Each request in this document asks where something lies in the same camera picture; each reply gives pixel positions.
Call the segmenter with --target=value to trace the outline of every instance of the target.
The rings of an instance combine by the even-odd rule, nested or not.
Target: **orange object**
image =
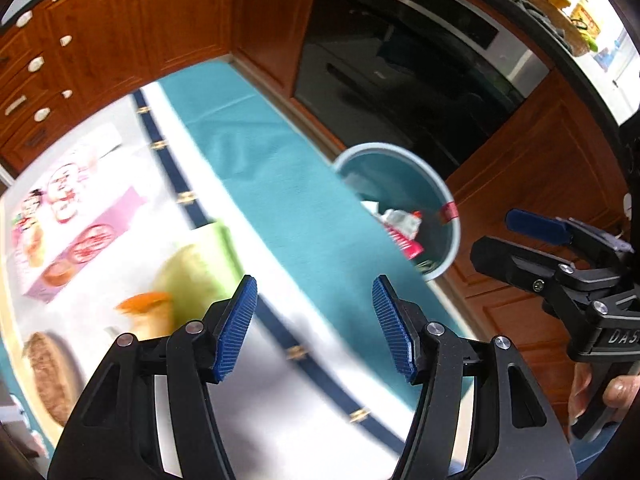
[[[171,295],[166,292],[145,292],[123,301],[116,309],[125,314],[144,314],[161,303],[170,303],[171,301]]]

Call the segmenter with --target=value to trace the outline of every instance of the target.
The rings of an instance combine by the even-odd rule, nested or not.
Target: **ribbed blue pad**
[[[551,245],[565,245],[571,241],[566,224],[555,218],[547,218],[522,209],[511,209],[505,216],[504,222],[509,231]]]
[[[396,370],[404,375],[409,383],[417,372],[411,338],[409,338],[398,310],[380,278],[376,278],[373,282],[372,293],[373,309],[376,311],[378,322],[382,327],[382,332],[385,334],[386,343],[389,345]]]
[[[217,380],[223,381],[228,373],[233,371],[238,360],[238,354],[244,342],[244,336],[254,315],[255,304],[258,300],[258,285],[254,278],[249,280],[242,289],[240,297],[226,320],[218,339],[216,362],[213,373]]]

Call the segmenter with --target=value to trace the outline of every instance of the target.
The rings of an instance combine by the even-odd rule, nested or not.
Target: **lime green object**
[[[152,287],[174,298],[175,328],[201,319],[211,303],[231,298],[244,275],[222,222],[195,229],[189,238],[190,243],[164,263]]]

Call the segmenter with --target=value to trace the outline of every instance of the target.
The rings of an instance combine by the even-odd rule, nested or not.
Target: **navy blue stripe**
[[[138,108],[147,106],[145,97],[142,95],[140,90],[136,90],[133,93],[133,97],[138,104]],[[140,117],[142,118],[142,123],[145,126],[149,139],[152,142],[164,140],[151,113],[141,113]],[[174,191],[176,193],[189,191],[190,189],[187,186],[184,177],[180,173],[174,158],[171,156],[169,149],[163,148],[162,150],[156,150],[156,153],[158,154],[169,181],[171,181]],[[195,228],[203,227],[210,223],[197,200],[185,206],[184,209]],[[271,336],[284,352],[293,346],[301,346],[300,341],[287,329],[287,327],[284,326],[261,296],[258,296],[255,316],[270,332]],[[304,358],[292,360],[291,362],[295,364],[299,370],[304,372],[306,376],[309,377],[309,379],[311,379],[311,381],[313,381],[313,383],[322,390],[324,394],[327,395],[327,397],[329,397],[338,406],[338,408],[340,408],[341,411],[345,413],[345,415],[349,416],[351,413],[362,408],[362,406],[356,402],[353,397],[340,387],[340,384],[334,381],[333,378],[322,369],[311,355],[307,354]],[[388,430],[382,423],[376,420],[374,416],[369,415],[358,425],[393,452],[398,455],[402,454],[404,441]]]

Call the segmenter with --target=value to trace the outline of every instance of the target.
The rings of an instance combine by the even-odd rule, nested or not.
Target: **white stripe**
[[[160,84],[151,83],[143,88],[143,92],[182,174],[204,211],[212,218],[221,219],[231,230],[238,257],[245,271],[258,281],[260,293],[296,336],[305,342],[322,368],[404,440],[414,409],[398,399],[351,353],[271,254],[203,158]]]

